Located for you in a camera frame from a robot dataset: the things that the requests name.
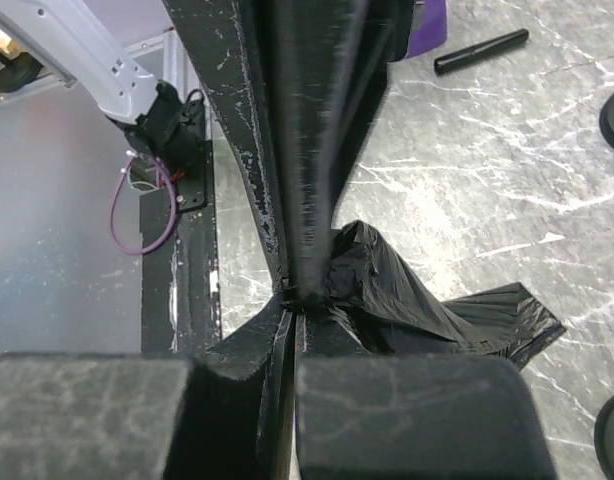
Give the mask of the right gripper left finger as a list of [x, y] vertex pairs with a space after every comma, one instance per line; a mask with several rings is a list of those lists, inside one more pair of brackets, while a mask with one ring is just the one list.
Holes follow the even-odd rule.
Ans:
[[285, 479], [293, 321], [279, 296], [205, 354], [0, 356], [0, 479]]

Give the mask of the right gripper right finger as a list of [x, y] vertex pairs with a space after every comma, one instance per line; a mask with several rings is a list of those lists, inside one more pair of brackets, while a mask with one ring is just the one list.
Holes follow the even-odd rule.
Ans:
[[553, 479], [522, 368], [557, 336], [539, 304], [513, 312], [521, 338], [499, 355], [366, 351], [336, 313], [300, 316], [296, 448], [305, 479]]

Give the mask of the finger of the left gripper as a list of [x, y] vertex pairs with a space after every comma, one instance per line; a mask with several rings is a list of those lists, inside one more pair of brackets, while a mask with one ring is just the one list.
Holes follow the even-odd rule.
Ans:
[[265, 84], [259, 1], [166, 1], [165, 9], [241, 172], [272, 288], [288, 277]]
[[271, 110], [292, 300], [320, 300], [333, 210], [384, 89], [403, 53], [411, 1], [259, 1], [257, 21]]

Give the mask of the black trash bag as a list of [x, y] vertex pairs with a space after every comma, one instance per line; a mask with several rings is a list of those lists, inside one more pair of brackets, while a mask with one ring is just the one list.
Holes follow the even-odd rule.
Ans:
[[287, 307], [305, 356], [467, 354], [523, 368], [566, 328], [519, 282], [441, 301], [374, 226], [329, 236], [325, 257], [288, 257]]

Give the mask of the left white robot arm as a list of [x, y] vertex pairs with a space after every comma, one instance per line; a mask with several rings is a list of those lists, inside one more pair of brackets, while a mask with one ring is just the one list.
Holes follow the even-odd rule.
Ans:
[[[406, 50], [409, 1], [168, 1], [239, 163], [275, 284], [326, 296], [334, 209]], [[0, 29], [79, 82], [136, 149], [191, 159], [176, 91], [126, 55], [81, 1], [0, 1]]]

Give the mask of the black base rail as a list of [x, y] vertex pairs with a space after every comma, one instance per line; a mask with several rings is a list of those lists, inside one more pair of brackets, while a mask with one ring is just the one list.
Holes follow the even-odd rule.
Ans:
[[167, 241], [142, 257], [141, 351], [201, 355], [222, 339], [213, 142], [182, 198]]

